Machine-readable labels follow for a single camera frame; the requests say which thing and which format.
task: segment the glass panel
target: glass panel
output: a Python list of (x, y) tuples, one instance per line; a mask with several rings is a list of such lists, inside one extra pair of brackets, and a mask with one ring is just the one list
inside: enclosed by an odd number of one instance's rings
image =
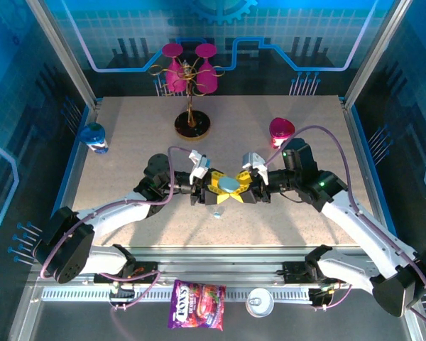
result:
[(344, 95), (393, 0), (75, 1), (48, 0), (95, 94), (157, 95), (168, 66), (213, 43), (226, 74), (215, 94)]
[(356, 102), (398, 236), (426, 250), (426, 0), (416, 0)]
[(0, 340), (32, 262), (32, 234), (16, 226), (47, 223), (83, 107), (26, 3), (0, 3)]

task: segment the candy bag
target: candy bag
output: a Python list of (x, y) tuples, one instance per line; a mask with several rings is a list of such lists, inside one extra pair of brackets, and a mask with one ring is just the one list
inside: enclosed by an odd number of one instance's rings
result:
[(175, 280), (168, 327), (222, 330), (226, 286)]

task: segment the table surface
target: table surface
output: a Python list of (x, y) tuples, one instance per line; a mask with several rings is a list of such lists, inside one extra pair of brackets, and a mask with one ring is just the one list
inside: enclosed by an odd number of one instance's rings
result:
[[(185, 141), (173, 128), (185, 110), (185, 97), (106, 97), (98, 123), (106, 129), (109, 152), (89, 151), (74, 210), (96, 207), (129, 193), (142, 179), (148, 159), (167, 153), (169, 146), (196, 149), (211, 160), (211, 167), (234, 177), (242, 156), (255, 151), (267, 159), (268, 125), (275, 117), (291, 120), (296, 128), (319, 124), (330, 129), (345, 150), (354, 194), (370, 210), (363, 178), (336, 96), (207, 96), (194, 98), (194, 109), (212, 120), (208, 136)], [(301, 135), (311, 145), (319, 169), (336, 173), (345, 182), (341, 157), (331, 139), (321, 131)], [(190, 171), (192, 161), (174, 153), (178, 171)], [(283, 168), (277, 158), (269, 170)], [(295, 193), (288, 197), (297, 199)], [(311, 246), (355, 245), (335, 223), (308, 204), (293, 203), (273, 195), (271, 204), (243, 205), (229, 198), (220, 205), (190, 206), (187, 195), (176, 195), (157, 215), (134, 222), (100, 238), (98, 245), (149, 246)], [(219, 219), (214, 213), (220, 212)]]

